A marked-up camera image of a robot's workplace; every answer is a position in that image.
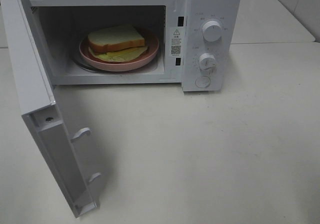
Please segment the round white door button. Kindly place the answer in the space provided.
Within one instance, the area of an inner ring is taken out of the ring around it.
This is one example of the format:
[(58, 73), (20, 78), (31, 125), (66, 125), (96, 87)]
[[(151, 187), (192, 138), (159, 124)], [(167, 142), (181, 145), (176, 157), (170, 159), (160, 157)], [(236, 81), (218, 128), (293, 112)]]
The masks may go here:
[(211, 80), (207, 76), (200, 76), (196, 79), (195, 85), (198, 88), (207, 88), (211, 83)]

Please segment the pink round plate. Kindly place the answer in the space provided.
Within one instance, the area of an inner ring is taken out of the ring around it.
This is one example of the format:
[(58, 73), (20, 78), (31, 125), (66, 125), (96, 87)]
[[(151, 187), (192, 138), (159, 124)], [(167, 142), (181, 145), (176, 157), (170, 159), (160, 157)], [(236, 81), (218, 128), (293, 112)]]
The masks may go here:
[(106, 62), (97, 59), (89, 52), (89, 41), (87, 37), (80, 41), (80, 56), (84, 63), (86, 63), (88, 66), (101, 71), (127, 72), (144, 67), (155, 59), (156, 55), (159, 52), (160, 41), (154, 33), (147, 29), (137, 28), (137, 31), (144, 37), (148, 48), (143, 54), (141, 54), (134, 60), (131, 60), (129, 62), (117, 63)]

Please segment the sandwich with lettuce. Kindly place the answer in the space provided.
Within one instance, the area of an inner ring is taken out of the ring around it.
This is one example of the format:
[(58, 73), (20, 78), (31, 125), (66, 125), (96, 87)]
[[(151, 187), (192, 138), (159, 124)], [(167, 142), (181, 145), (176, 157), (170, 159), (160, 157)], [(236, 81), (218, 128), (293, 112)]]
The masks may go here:
[(148, 50), (145, 38), (132, 25), (93, 31), (87, 40), (89, 53), (104, 62), (129, 62)]

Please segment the white microwave door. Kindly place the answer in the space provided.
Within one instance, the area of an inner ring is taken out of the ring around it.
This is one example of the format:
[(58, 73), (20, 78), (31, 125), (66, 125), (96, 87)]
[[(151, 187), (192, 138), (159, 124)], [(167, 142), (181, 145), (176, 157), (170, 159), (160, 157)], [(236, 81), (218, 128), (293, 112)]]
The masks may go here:
[(29, 0), (0, 0), (21, 117), (45, 159), (75, 217), (97, 207), (89, 184), (101, 175), (86, 178), (81, 170), (75, 143), (91, 130), (69, 134), (53, 86), (44, 68), (47, 54), (32, 31)]

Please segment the lower white timer knob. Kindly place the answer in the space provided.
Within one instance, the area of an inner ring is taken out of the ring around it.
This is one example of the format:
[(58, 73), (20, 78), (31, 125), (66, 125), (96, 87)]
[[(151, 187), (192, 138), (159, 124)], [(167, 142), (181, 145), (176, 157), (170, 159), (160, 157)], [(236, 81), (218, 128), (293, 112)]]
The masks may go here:
[(199, 58), (199, 68), (202, 71), (211, 71), (217, 66), (215, 57), (210, 53), (204, 53)]

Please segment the white warning label sticker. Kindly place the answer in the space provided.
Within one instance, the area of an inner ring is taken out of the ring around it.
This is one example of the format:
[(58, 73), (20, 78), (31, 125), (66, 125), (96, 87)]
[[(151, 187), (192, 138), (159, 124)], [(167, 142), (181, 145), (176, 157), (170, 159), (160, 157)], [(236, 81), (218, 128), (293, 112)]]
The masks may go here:
[(181, 57), (184, 47), (185, 28), (172, 27), (169, 30), (169, 53), (173, 57)]

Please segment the white microwave oven body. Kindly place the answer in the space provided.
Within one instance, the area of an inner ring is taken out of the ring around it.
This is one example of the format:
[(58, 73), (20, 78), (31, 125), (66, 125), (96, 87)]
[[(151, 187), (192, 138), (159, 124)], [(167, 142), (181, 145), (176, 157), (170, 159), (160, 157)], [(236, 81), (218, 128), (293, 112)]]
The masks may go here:
[[(224, 66), (232, 40), (240, 0), (29, 0), (32, 31), (47, 54), (44, 63), (52, 85), (180, 83), (184, 91), (216, 91), (221, 88)], [(217, 20), (222, 36), (208, 42), (202, 35), (205, 22)], [(99, 74), (69, 64), (79, 54), (80, 41), (91, 31), (131, 24), (154, 32), (159, 39), (163, 74)], [(181, 57), (169, 51), (172, 27), (184, 27)], [(212, 54), (217, 65), (211, 71), (199, 68), (199, 57)], [(200, 76), (210, 78), (207, 88), (198, 88)]]

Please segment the upper white power knob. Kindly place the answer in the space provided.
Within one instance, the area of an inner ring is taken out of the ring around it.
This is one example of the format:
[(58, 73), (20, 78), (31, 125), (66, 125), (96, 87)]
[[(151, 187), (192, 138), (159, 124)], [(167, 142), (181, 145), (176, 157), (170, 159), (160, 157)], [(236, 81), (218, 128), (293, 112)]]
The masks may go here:
[(215, 42), (222, 36), (222, 25), (217, 20), (210, 20), (202, 27), (203, 37), (208, 42)]

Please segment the glass microwave turntable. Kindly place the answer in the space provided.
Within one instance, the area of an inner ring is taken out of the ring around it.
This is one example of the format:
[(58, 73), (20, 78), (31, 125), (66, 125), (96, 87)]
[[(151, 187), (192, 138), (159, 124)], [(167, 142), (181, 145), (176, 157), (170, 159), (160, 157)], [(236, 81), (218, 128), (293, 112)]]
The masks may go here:
[(134, 69), (134, 70), (128, 70), (128, 71), (106, 71), (106, 70), (100, 70), (97, 69), (90, 64), (88, 64), (80, 54), (74, 54), (72, 58), (70, 58), (69, 64), (73, 64), (74, 66), (78, 66), (79, 68), (91, 72), (91, 73), (99, 73), (99, 74), (108, 74), (108, 75), (115, 75), (115, 74), (163, 74), (165, 71), (164, 63), (163, 63), (163, 55), (157, 54), (155, 58), (149, 62), (148, 64)]

